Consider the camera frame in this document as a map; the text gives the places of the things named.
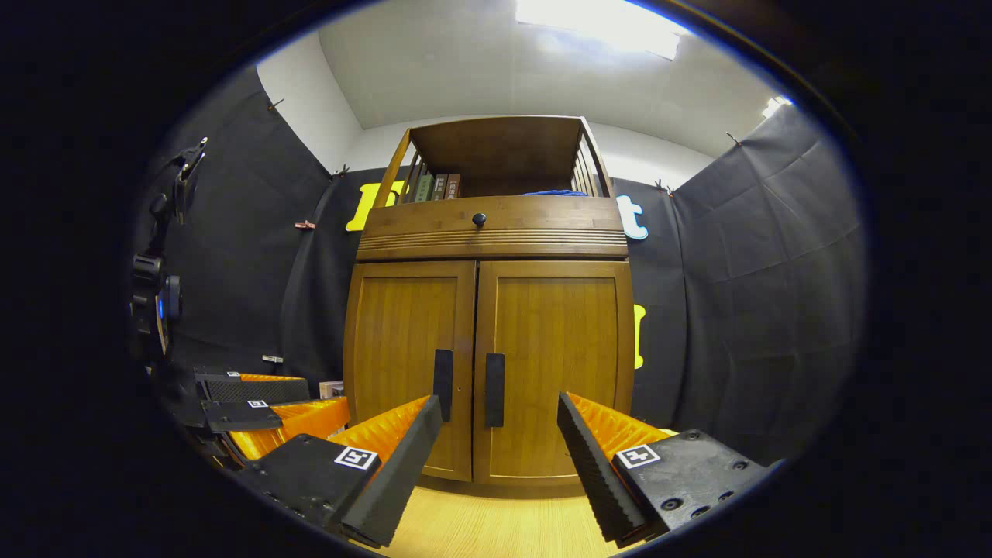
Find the black fabric backdrop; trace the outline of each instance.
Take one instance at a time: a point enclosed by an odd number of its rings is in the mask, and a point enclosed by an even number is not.
[[[688,307],[675,427],[793,456],[853,369],[867,266],[844,159],[779,109],[675,191]]]
[[[152,165],[210,138],[188,224],[167,240],[185,292],[174,361],[301,376],[316,395],[318,382],[342,377],[360,238],[344,225],[359,187],[384,169],[330,177],[268,106],[254,70],[237,75]],[[701,428],[767,463],[794,455],[825,422],[850,369],[862,238],[842,158],[795,110],[742,143],[673,198],[615,181],[650,232],[628,242],[634,302],[647,311],[632,415]],[[162,173],[149,196],[174,175]],[[293,227],[305,218],[316,229]]]

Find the book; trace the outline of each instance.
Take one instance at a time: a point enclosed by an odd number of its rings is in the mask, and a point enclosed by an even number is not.
[[[414,204],[426,202],[431,195],[431,187],[434,185],[433,175],[423,175],[417,183],[417,195],[414,197]]]
[[[458,192],[458,183],[461,182],[461,175],[453,173],[447,175],[447,190],[444,192],[445,200],[454,200]]]
[[[431,200],[440,200],[444,197],[444,184],[446,184],[447,175],[437,175],[434,179],[434,194],[431,196]]]

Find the wooden shelf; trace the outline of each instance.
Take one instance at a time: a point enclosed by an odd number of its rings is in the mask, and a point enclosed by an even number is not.
[[[408,149],[415,155],[407,173],[397,176]],[[518,196],[545,190],[574,190],[592,198],[612,198],[613,186],[603,167],[585,118],[574,116],[498,116],[455,120],[408,129],[397,147],[383,184],[419,172],[458,173],[460,198]],[[388,189],[374,208],[386,205]],[[398,205],[412,201],[400,196]]]

